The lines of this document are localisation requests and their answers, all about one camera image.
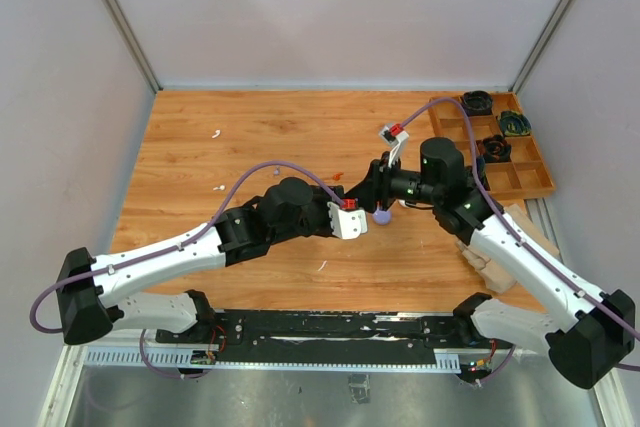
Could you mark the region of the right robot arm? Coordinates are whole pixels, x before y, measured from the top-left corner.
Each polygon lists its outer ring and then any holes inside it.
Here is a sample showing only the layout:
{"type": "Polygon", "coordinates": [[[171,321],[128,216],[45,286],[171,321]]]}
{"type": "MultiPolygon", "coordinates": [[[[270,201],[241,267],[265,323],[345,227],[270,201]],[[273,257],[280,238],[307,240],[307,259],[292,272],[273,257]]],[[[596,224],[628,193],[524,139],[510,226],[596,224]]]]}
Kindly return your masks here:
{"type": "Polygon", "coordinates": [[[546,355],[571,384],[594,387],[632,352],[635,303],[606,293],[547,253],[487,192],[469,181],[463,154],[447,138],[420,146],[420,169],[402,169],[384,154],[348,192],[367,212],[395,201],[431,206],[439,226],[496,262],[544,307],[536,313],[476,293],[453,311],[453,334],[466,347],[484,339],[546,355]]]}

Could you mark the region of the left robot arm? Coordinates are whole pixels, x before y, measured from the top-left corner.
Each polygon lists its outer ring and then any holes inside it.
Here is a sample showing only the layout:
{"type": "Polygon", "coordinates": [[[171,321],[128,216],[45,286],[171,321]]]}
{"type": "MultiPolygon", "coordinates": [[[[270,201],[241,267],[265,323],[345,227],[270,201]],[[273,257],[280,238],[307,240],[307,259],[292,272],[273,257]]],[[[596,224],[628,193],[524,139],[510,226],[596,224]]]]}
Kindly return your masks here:
{"type": "Polygon", "coordinates": [[[92,256],[85,247],[66,254],[56,289],[62,335],[87,344],[120,329],[160,329],[190,341],[214,330],[202,294],[168,296],[148,288],[177,277],[229,267],[267,254],[297,237],[352,240],[366,233],[366,212],[341,187],[323,190],[288,177],[240,207],[224,211],[174,238],[120,254],[92,256]]]}

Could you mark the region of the purple earbud charging case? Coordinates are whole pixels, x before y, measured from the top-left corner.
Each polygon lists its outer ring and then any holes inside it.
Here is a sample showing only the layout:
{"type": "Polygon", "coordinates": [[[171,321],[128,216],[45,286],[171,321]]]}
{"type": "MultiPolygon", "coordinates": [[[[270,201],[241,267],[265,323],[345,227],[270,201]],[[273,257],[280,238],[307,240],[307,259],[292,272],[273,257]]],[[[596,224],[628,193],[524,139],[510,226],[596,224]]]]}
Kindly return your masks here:
{"type": "Polygon", "coordinates": [[[385,226],[391,222],[392,213],[389,210],[376,209],[372,218],[377,225],[385,226]]]}

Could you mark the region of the dark blue rolled sock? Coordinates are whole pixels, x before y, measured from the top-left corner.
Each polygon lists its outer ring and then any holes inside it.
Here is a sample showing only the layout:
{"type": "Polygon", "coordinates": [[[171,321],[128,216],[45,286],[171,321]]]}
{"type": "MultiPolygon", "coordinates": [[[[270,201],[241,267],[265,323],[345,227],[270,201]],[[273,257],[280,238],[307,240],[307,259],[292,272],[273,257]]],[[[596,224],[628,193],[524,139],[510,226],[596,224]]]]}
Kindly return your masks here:
{"type": "Polygon", "coordinates": [[[486,174],[486,162],[483,156],[478,156],[476,158],[476,169],[478,178],[483,186],[483,188],[487,191],[490,190],[490,184],[486,174]]]}

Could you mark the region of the black orange rolled sock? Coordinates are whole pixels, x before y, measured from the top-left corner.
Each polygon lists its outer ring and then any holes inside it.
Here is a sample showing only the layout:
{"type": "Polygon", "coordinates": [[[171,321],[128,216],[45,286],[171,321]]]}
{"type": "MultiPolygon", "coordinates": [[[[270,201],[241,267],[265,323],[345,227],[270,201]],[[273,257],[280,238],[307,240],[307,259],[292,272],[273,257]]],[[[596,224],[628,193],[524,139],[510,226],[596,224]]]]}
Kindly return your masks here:
{"type": "Polygon", "coordinates": [[[486,163],[511,161],[512,146],[502,135],[486,137],[478,142],[478,149],[486,163]]]}

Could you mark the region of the beige cloth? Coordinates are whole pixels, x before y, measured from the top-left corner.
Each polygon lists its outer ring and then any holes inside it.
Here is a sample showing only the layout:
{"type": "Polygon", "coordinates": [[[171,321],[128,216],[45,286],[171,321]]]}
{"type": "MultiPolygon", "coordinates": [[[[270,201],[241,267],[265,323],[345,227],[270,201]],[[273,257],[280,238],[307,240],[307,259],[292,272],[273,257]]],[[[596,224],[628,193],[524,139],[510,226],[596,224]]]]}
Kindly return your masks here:
{"type": "Polygon", "coordinates": [[[502,219],[485,222],[485,229],[473,234],[469,244],[456,247],[466,262],[483,279],[486,288],[503,294],[521,284],[536,298],[553,297],[559,281],[528,249],[535,248],[554,266],[559,265],[558,248],[548,240],[518,205],[504,211],[502,219]]]}

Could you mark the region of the dark green rolled sock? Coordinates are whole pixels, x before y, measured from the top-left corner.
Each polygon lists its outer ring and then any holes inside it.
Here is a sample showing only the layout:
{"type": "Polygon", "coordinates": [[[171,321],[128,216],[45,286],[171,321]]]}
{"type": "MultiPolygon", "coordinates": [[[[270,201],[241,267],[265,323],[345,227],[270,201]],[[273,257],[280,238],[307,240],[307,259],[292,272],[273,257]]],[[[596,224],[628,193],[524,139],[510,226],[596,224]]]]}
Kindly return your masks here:
{"type": "Polygon", "coordinates": [[[531,134],[531,124],[520,112],[505,110],[499,114],[497,122],[504,137],[526,137],[531,134]]]}

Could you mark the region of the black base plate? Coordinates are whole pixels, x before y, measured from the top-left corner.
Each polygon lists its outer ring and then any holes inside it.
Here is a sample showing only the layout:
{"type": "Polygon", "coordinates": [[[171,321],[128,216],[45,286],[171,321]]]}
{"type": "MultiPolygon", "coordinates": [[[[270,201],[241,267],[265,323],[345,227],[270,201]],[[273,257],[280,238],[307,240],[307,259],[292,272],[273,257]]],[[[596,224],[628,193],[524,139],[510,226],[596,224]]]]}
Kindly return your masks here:
{"type": "Polygon", "coordinates": [[[433,365],[438,349],[489,350],[451,314],[413,312],[217,310],[183,333],[159,330],[158,343],[193,344],[219,362],[268,365],[433,365]]]}

